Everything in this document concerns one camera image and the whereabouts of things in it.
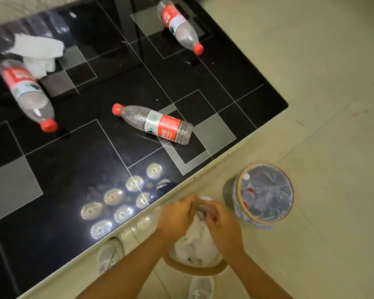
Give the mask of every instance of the beige tile floor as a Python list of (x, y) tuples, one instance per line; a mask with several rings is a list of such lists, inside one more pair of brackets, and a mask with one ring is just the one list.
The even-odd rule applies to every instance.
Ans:
[[(192, 191), (222, 199), (225, 181), (250, 162), (278, 162), (294, 180), (294, 208), (274, 230), (241, 223), (250, 256), (295, 299), (374, 299), (374, 0), (203, 5), (289, 108), (170, 200)], [(147, 229), (118, 233), (126, 252), (159, 211)], [(96, 277), (96, 254), (28, 298), (75, 298)], [(139, 298), (186, 298), (189, 280), (161, 260)], [(230, 269), (215, 284), (214, 299), (248, 298)]]

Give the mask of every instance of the hand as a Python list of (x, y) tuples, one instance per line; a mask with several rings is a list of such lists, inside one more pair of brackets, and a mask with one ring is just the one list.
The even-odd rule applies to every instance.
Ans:
[(171, 244), (183, 237), (193, 222), (195, 197), (190, 194), (162, 208), (157, 232)]
[(213, 241), (224, 259), (230, 263), (230, 259), (245, 253), (241, 227), (220, 201), (206, 201), (204, 205), (209, 209), (206, 223)]

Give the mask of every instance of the bottle in trash can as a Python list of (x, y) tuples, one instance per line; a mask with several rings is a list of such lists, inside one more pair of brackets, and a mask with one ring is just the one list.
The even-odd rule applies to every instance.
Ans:
[(200, 44), (194, 27), (178, 11), (171, 0), (160, 1), (157, 14), (184, 48), (194, 51), (196, 55), (202, 54), (204, 47)]
[(50, 100), (22, 62), (1, 61), (0, 74), (22, 111), (31, 120), (37, 122), (45, 132), (58, 129)]
[(115, 104), (112, 107), (112, 113), (122, 116), (129, 125), (139, 130), (175, 141), (182, 145), (188, 144), (191, 133), (193, 132), (192, 124), (146, 107)]

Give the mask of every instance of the black table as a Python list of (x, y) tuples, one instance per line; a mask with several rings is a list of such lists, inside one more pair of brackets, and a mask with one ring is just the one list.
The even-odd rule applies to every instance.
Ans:
[[(57, 133), (29, 120), (0, 78), (0, 298), (27, 292), (124, 224), (124, 210), (135, 216), (288, 107), (195, 0), (174, 2), (200, 57), (164, 29), (158, 1), (82, 0), (0, 26), (0, 52), (17, 29), (66, 47), (42, 79)], [(114, 103), (191, 122), (190, 143), (130, 127)]]

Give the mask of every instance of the white sneaker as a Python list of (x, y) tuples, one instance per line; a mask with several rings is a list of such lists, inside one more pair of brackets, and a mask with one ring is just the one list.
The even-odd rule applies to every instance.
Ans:
[(212, 299), (214, 288), (213, 276), (191, 278), (188, 299)]
[(98, 252), (98, 273), (102, 275), (125, 256), (123, 246), (117, 238), (104, 243)]

